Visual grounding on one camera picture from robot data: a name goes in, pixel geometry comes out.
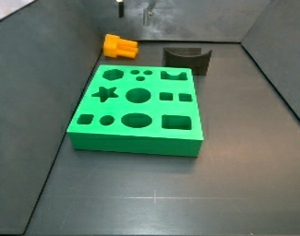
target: black curved block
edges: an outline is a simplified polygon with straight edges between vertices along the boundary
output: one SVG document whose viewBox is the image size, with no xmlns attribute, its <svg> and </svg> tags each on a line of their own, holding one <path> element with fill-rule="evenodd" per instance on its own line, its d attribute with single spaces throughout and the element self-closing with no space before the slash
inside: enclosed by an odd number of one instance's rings
<svg viewBox="0 0 300 236">
<path fill-rule="evenodd" d="M 201 48 L 165 48 L 165 67 L 191 68 L 193 75 L 205 76 L 213 51 L 201 53 Z"/>
</svg>

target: orange plastic piece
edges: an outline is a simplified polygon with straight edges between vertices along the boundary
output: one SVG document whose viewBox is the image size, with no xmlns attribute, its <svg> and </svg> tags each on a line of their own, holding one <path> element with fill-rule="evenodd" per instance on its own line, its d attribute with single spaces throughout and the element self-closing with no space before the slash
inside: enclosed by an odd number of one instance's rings
<svg viewBox="0 0 300 236">
<path fill-rule="evenodd" d="M 126 41 L 117 35 L 106 34 L 104 43 L 104 55 L 117 58 L 125 56 L 136 58 L 139 53 L 137 41 Z"/>
</svg>

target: green foam block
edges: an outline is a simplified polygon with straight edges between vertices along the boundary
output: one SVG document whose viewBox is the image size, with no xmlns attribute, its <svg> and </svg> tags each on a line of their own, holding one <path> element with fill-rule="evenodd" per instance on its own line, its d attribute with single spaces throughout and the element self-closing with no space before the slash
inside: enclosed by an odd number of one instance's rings
<svg viewBox="0 0 300 236">
<path fill-rule="evenodd" d="M 192 70 L 101 65 L 68 129 L 76 149 L 197 157 Z"/>
</svg>

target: rectangular hole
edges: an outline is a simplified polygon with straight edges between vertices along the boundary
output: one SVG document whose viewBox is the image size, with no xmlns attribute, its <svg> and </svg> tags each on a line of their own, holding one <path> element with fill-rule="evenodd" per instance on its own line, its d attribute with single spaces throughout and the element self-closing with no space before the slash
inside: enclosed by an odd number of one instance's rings
<svg viewBox="0 0 300 236">
<path fill-rule="evenodd" d="M 192 94 L 180 93 L 180 101 L 193 101 L 193 96 L 192 96 Z"/>
<path fill-rule="evenodd" d="M 173 94 L 171 92 L 161 92 L 160 100 L 173 100 Z"/>
<path fill-rule="evenodd" d="M 183 115 L 164 115 L 163 117 L 163 127 L 165 129 L 192 129 L 192 118 Z"/>
</svg>

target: star-shaped hole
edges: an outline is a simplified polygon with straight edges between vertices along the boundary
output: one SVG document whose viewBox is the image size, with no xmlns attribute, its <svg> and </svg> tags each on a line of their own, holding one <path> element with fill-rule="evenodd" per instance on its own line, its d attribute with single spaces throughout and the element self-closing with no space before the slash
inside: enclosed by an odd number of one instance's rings
<svg viewBox="0 0 300 236">
<path fill-rule="evenodd" d="M 116 89 L 117 89 L 116 87 L 113 88 L 100 87 L 100 92 L 94 93 L 92 97 L 100 97 L 101 102 L 106 102 L 109 98 L 118 97 L 118 94 L 116 94 Z"/>
</svg>

